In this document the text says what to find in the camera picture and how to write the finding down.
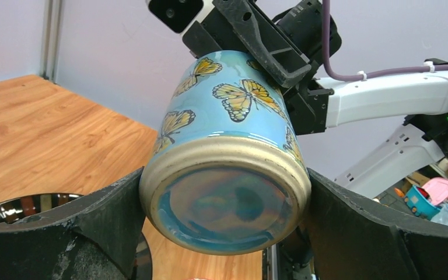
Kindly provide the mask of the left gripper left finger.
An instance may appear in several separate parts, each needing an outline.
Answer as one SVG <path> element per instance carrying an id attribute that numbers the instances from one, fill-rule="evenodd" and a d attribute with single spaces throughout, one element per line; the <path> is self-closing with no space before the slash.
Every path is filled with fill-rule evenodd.
<path id="1" fill-rule="evenodd" d="M 15 223 L 0 223 L 0 279 L 130 279 L 144 224 L 142 169 Z"/>

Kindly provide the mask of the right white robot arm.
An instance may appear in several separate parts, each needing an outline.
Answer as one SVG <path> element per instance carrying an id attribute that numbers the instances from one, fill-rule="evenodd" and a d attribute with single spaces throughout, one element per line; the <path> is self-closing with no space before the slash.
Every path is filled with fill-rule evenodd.
<path id="1" fill-rule="evenodd" d="M 448 62 L 342 76 L 330 56 L 341 45 L 327 1 L 301 1 L 269 19 L 254 1 L 192 1 L 183 43 L 199 58 L 221 50 L 251 55 L 283 96 L 286 149 L 297 135 L 361 120 L 404 116 L 384 143 L 335 181 L 374 198 L 403 177 L 448 157 Z"/>

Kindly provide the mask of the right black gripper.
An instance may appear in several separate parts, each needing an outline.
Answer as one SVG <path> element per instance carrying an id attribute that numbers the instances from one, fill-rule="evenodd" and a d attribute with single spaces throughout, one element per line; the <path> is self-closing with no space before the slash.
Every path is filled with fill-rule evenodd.
<path id="1" fill-rule="evenodd" d="M 194 57 L 220 50 L 250 54 L 281 88 L 296 135 L 324 132 L 334 92 L 314 78 L 324 63 L 321 2 L 300 1 L 273 19 L 255 1 L 211 1 L 210 8 L 182 35 Z"/>

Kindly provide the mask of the blue butterfly mug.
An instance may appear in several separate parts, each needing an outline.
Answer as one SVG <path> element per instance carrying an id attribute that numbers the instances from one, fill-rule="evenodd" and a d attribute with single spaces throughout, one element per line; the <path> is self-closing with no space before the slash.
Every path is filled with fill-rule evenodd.
<path id="1" fill-rule="evenodd" d="M 197 59 L 140 180 L 152 225 L 190 250 L 246 254 L 292 233 L 310 194 L 284 100 L 258 62 L 230 50 Z"/>

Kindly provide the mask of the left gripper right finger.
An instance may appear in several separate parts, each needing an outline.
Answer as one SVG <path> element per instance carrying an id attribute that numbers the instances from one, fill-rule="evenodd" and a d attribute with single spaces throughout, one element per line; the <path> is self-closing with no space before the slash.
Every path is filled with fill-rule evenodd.
<path id="1" fill-rule="evenodd" d="M 321 279 L 448 279 L 448 226 L 400 212 L 309 170 L 306 230 Z"/>

